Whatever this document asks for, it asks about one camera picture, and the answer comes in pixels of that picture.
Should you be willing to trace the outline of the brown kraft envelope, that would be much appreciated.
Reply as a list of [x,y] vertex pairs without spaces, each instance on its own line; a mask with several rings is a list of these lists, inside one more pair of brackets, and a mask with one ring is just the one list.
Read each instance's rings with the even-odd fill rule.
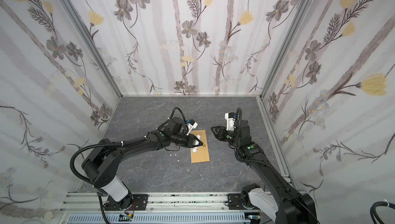
[[209,162],[209,150],[207,144],[207,135],[205,130],[192,131],[191,134],[195,135],[203,143],[202,146],[192,148],[191,163]]

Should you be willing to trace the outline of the white glue stick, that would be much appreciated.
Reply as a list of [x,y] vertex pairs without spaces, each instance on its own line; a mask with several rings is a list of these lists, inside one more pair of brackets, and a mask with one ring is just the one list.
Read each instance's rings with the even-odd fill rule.
[[[199,146],[199,145],[200,145],[200,138],[201,138],[200,135],[196,135],[193,144]],[[192,152],[193,152],[193,153],[197,153],[197,150],[198,150],[197,147],[194,147],[194,148],[192,149]]]

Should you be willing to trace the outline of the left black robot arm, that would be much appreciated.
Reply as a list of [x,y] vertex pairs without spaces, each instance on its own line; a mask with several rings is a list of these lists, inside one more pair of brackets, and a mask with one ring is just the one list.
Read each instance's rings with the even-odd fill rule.
[[111,200],[116,203],[131,202],[132,193],[117,176],[121,162],[143,153],[165,149],[172,143],[185,148],[200,147],[203,142],[191,133],[197,126],[194,120],[184,121],[176,117],[141,138],[120,142],[104,139],[91,148],[91,153],[81,167],[88,182]]

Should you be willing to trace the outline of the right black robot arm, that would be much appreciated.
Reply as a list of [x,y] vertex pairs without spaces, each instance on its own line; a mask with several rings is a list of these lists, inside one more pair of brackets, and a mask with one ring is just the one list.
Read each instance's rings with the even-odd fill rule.
[[274,168],[263,149],[252,140],[248,121],[236,121],[233,130],[211,128],[217,140],[234,149],[236,159],[248,165],[264,182],[271,196],[257,185],[244,187],[241,196],[245,208],[258,208],[276,224],[318,224],[315,203],[309,194],[291,186]]

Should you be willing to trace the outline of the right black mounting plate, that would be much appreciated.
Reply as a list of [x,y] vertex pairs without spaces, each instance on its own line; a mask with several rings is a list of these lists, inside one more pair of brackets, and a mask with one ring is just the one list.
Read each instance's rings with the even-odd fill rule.
[[227,194],[227,201],[225,202],[225,205],[230,209],[230,210],[258,210],[256,206],[254,207],[247,207],[242,199],[242,196],[240,193],[229,193]]

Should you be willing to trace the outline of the black mounting plate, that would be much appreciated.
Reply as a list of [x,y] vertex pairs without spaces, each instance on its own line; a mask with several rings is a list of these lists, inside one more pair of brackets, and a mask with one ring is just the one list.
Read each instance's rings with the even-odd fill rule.
[[144,211],[148,202],[148,194],[131,194],[129,193],[120,201],[115,201],[111,196],[104,204],[106,211]]
[[225,205],[230,209],[230,210],[258,210],[256,206],[254,207],[247,207],[242,199],[242,196],[240,193],[229,193],[227,194],[227,201],[225,202]]

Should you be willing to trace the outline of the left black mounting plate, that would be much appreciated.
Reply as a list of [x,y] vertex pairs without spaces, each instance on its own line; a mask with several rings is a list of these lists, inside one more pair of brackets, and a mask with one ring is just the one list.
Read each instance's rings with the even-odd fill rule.
[[131,194],[129,193],[120,201],[115,201],[111,196],[104,204],[106,211],[144,211],[148,202],[148,194]]

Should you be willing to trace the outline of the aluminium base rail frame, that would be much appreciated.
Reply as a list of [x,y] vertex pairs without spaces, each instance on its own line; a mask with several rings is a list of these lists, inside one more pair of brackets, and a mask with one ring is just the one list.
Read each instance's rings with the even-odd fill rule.
[[227,194],[229,194],[226,192],[137,194],[149,195],[144,211],[106,211],[104,204],[108,200],[107,197],[99,197],[94,193],[69,193],[54,222],[56,224],[106,224],[109,223],[106,217],[108,214],[124,214],[127,217],[133,217],[136,213],[243,213],[251,221],[249,224],[275,224],[259,209],[230,210],[225,205]]

